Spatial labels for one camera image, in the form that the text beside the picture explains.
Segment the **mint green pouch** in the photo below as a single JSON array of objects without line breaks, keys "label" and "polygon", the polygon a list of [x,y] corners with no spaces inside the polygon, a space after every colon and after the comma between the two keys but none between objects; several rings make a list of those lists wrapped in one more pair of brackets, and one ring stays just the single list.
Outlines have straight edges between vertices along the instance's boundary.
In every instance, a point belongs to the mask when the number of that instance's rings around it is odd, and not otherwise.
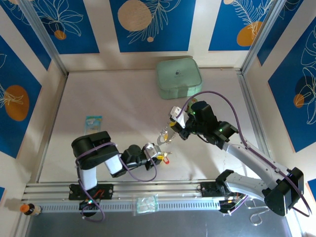
[{"label": "mint green pouch", "polygon": [[157,64],[156,71],[162,99],[192,96],[202,89],[198,65],[191,58],[162,61]]}]

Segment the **pouch logo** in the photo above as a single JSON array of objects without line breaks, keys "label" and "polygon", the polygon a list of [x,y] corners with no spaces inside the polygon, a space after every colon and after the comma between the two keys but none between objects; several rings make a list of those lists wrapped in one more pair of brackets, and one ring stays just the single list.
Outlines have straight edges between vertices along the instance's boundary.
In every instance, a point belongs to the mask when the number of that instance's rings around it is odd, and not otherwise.
[{"label": "pouch logo", "polygon": [[178,78],[178,77],[183,77],[183,75],[181,75],[181,71],[179,69],[176,71],[175,78]]}]

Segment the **white table surface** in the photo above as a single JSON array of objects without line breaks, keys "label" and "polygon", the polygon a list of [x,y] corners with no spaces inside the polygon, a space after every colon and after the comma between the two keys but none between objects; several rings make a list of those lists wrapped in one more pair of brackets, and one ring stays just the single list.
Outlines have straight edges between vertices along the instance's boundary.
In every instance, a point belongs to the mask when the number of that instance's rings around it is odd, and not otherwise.
[{"label": "white table surface", "polygon": [[[245,137],[257,145],[236,71],[201,69],[201,74],[202,90],[225,95],[237,111]],[[211,94],[197,98],[212,106],[218,120],[236,126],[233,113],[223,99]],[[103,116],[102,130],[108,131],[112,141],[118,144],[118,150],[123,152],[132,144],[142,148],[148,142],[156,143],[168,123],[172,106],[182,107],[186,100],[161,99],[154,70],[70,73],[39,181],[77,181],[71,143],[84,135],[86,116]],[[173,154],[168,157],[169,165],[162,162],[158,166],[156,180],[214,179],[225,169],[257,177],[237,158],[195,135],[187,141],[177,136],[171,144],[162,145],[161,150]],[[155,171],[139,167],[132,172],[141,179],[150,179]],[[97,178],[99,181],[132,181],[128,173],[112,178],[105,165],[98,166]]]}]

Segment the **small packet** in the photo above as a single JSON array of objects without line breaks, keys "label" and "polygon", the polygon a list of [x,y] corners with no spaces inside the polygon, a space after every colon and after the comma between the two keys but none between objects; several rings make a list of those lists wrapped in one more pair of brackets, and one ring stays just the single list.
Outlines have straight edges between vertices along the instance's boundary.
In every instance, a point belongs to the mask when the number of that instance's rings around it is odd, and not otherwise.
[{"label": "small packet", "polygon": [[142,215],[159,211],[157,195],[148,197],[137,197],[134,215]]},{"label": "small packet", "polygon": [[84,134],[90,135],[101,131],[102,116],[87,116],[84,124]]}]

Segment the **bottle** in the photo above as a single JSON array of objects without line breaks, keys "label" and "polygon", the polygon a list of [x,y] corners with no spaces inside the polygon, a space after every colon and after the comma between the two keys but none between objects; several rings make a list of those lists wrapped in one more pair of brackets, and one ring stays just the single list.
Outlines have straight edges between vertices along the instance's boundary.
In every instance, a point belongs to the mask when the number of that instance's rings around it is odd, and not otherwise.
[{"label": "bottle", "polygon": [[37,216],[41,212],[41,207],[38,205],[34,205],[32,203],[23,204],[20,207],[20,211],[23,212],[27,216]]}]

